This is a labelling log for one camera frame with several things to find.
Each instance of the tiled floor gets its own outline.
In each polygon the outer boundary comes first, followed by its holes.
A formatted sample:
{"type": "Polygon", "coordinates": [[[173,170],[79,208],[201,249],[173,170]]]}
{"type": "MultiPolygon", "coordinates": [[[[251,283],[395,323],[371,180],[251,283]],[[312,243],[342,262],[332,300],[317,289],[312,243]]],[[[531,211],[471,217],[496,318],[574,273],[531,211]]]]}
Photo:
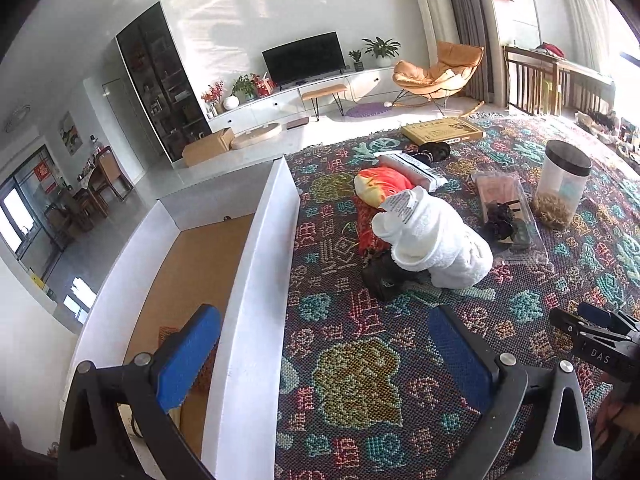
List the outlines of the tiled floor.
{"type": "MultiPolygon", "coordinates": [[[[460,115],[476,104],[469,98],[451,98],[447,104],[447,115],[460,115]]],[[[479,111],[508,114],[490,105],[479,111]]],[[[60,304],[69,293],[74,278],[82,278],[94,292],[98,292],[120,251],[156,199],[223,173],[298,152],[307,146],[333,144],[440,117],[433,104],[419,108],[395,107],[383,115],[363,119],[341,117],[337,110],[333,110],[321,116],[318,122],[310,118],[305,126],[284,130],[273,139],[242,150],[223,153],[194,168],[172,168],[163,158],[147,171],[124,202],[115,199],[110,202],[108,218],[95,217],[95,227],[75,240],[60,256],[47,280],[59,303],[56,318],[74,332],[80,331],[80,323],[60,304]]]]}

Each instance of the transparent jar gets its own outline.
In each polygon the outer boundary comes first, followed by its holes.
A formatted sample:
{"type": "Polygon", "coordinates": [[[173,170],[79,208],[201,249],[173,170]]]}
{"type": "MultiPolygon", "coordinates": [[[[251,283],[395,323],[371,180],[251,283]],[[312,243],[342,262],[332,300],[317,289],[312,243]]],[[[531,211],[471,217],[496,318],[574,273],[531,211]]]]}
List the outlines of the transparent jar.
{"type": "Polygon", "coordinates": [[[562,140],[547,142],[532,202],[544,225],[559,231],[569,227],[590,173],[591,159],[581,150],[562,140]]]}

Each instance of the gray curtain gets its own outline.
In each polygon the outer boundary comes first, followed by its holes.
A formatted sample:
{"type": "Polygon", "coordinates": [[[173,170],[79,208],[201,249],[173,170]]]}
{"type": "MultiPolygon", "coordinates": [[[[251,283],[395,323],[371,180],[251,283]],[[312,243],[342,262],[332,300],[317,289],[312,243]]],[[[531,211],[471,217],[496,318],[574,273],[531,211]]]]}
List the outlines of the gray curtain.
{"type": "Polygon", "coordinates": [[[456,17],[460,43],[484,46],[484,57],[476,73],[465,86],[467,95],[489,102],[494,91],[491,54],[487,41],[486,22],[480,0],[451,0],[456,17]]]}

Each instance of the white plant pot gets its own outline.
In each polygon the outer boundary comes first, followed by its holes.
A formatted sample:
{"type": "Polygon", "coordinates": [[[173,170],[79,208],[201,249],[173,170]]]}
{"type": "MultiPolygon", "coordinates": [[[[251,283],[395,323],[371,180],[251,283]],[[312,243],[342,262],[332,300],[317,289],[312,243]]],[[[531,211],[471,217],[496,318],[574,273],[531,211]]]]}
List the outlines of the white plant pot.
{"type": "Polygon", "coordinates": [[[376,58],[376,65],[378,66],[378,68],[387,68],[388,66],[393,65],[394,63],[394,59],[392,57],[377,57],[376,58]]]}
{"type": "Polygon", "coordinates": [[[222,105],[223,107],[225,107],[225,110],[233,110],[234,108],[238,108],[239,104],[240,99],[238,99],[235,95],[230,95],[229,97],[225,98],[224,101],[222,101],[222,105]]]}

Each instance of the metal bolt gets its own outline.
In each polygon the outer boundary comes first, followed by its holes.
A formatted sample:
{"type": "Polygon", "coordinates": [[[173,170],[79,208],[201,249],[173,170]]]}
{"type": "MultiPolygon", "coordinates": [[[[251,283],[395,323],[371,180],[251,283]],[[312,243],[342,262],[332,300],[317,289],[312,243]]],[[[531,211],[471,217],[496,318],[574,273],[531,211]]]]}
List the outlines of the metal bolt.
{"type": "Polygon", "coordinates": [[[563,372],[570,374],[571,372],[574,371],[574,366],[569,361],[562,360],[560,361],[560,369],[563,372]]]}
{"type": "Polygon", "coordinates": [[[133,358],[133,362],[136,366],[147,366],[151,362],[151,354],[142,352],[133,358]]]}
{"type": "Polygon", "coordinates": [[[76,368],[76,370],[78,371],[79,374],[87,373],[89,370],[91,370],[91,361],[82,361],[78,365],[78,368],[76,368]]]}
{"type": "Polygon", "coordinates": [[[505,366],[513,366],[518,361],[515,355],[505,352],[504,354],[500,354],[500,362],[505,366]]]}

